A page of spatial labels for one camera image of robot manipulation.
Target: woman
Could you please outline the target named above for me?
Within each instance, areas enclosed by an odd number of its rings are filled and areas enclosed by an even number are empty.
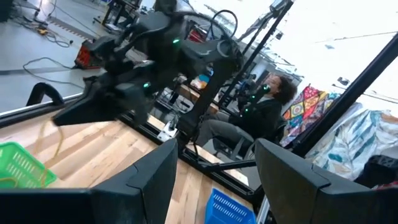
[[[242,117],[229,116],[223,112],[209,115],[201,125],[196,143],[203,146],[215,136],[222,136],[237,144],[244,132],[254,139],[272,136],[282,106],[293,99],[297,87],[287,78],[277,75],[270,75],[265,83],[271,90],[256,104],[254,110],[244,113]]]

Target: wooden platform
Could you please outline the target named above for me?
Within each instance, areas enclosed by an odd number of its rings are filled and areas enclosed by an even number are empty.
[[[60,136],[57,128],[48,124],[42,147],[33,152],[40,126],[51,115],[47,114],[0,130],[0,142],[18,142],[58,176],[58,180],[50,187],[95,186],[157,147],[152,141],[119,122],[79,124],[62,128],[65,140],[59,155],[53,158]],[[149,122],[160,129],[164,126],[153,117]],[[203,149],[200,149],[199,153],[212,162],[219,161]],[[247,184],[247,178],[238,171],[232,170],[229,173]],[[213,187],[251,207],[247,201],[178,160],[174,192],[166,223],[203,224],[206,202]]]

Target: dark hair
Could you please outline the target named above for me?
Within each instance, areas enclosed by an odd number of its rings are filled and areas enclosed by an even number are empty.
[[[285,105],[293,100],[297,92],[297,87],[286,77],[278,76],[280,79],[279,92],[274,94],[275,100]]]

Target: gray floor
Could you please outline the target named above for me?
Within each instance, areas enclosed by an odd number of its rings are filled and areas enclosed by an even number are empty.
[[[40,0],[28,1],[39,5]],[[52,16],[91,35],[106,35],[106,32],[99,24],[92,23],[94,17],[104,14],[101,12],[104,10],[101,7],[91,4],[88,0],[62,0],[58,1],[57,6],[60,9],[56,9]],[[52,9],[52,5],[44,4],[39,17],[45,19],[44,14],[47,15]],[[23,12],[31,16],[34,13],[31,9],[23,9]],[[24,107],[30,91],[38,82],[49,83],[62,96],[70,96],[81,92],[82,88],[79,86],[83,86],[83,77],[96,75],[100,72],[99,70],[49,72],[51,69],[60,68],[59,65],[49,60],[41,60],[27,66],[28,69],[34,69],[35,77],[24,71],[22,69],[23,65],[41,57],[52,58],[68,67],[74,66],[73,61],[84,39],[52,24],[49,25],[49,29],[56,32],[62,40],[73,40],[72,46],[69,48],[60,47],[12,21],[0,24],[0,39],[2,40],[0,42],[0,113]],[[172,114],[165,114],[157,109],[154,109],[152,114],[161,118],[164,122],[173,118]],[[205,148],[210,152],[214,152],[212,142],[209,142]],[[226,162],[229,161],[222,155],[220,155],[220,159]],[[259,178],[255,167],[245,168],[242,172],[249,177],[249,185],[252,188],[255,189],[259,186]]]

